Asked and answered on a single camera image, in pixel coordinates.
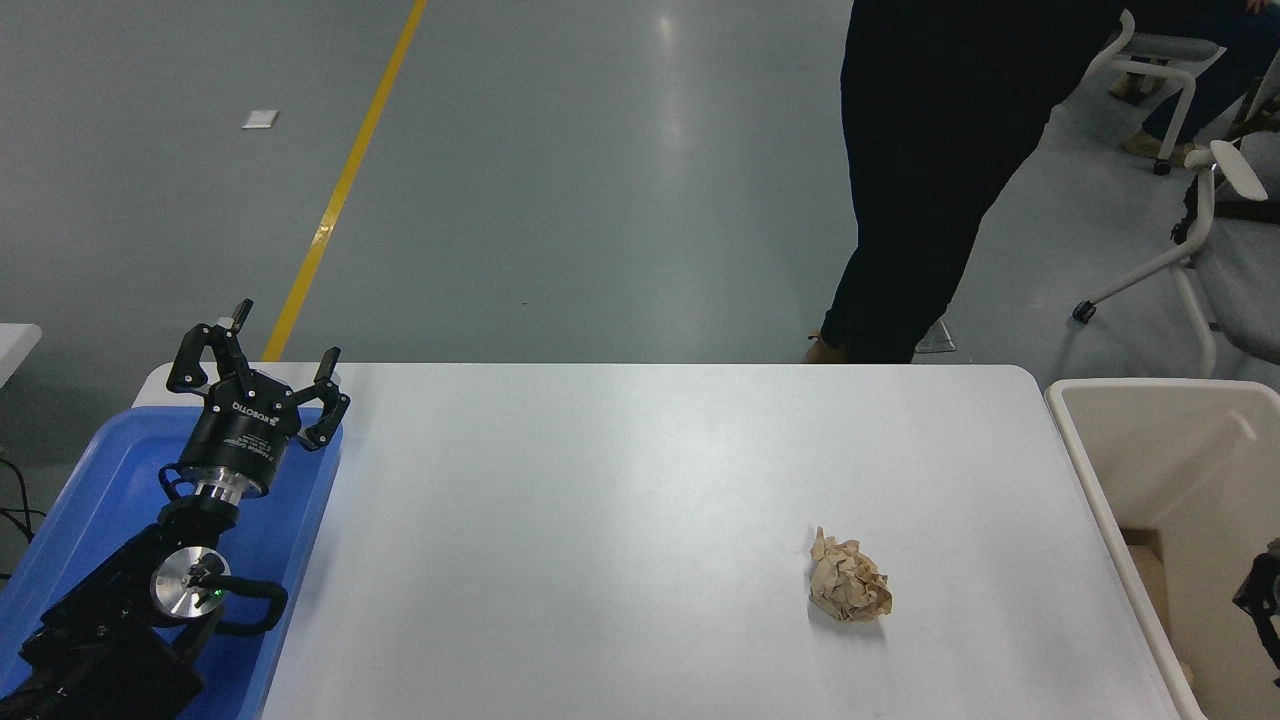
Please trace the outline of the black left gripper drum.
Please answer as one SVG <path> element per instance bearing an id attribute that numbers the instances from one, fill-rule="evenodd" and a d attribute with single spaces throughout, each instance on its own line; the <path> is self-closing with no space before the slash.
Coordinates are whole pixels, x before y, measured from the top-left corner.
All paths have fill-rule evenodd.
<path id="1" fill-rule="evenodd" d="M 292 395 L 288 386 L 261 372 L 252 372 L 251 380 L 251 391 L 234 378 L 209 388 L 180 454 L 183 482 L 233 477 L 252 498 L 270 493 L 289 439 L 300 432 L 300 413 L 284 406 Z"/>

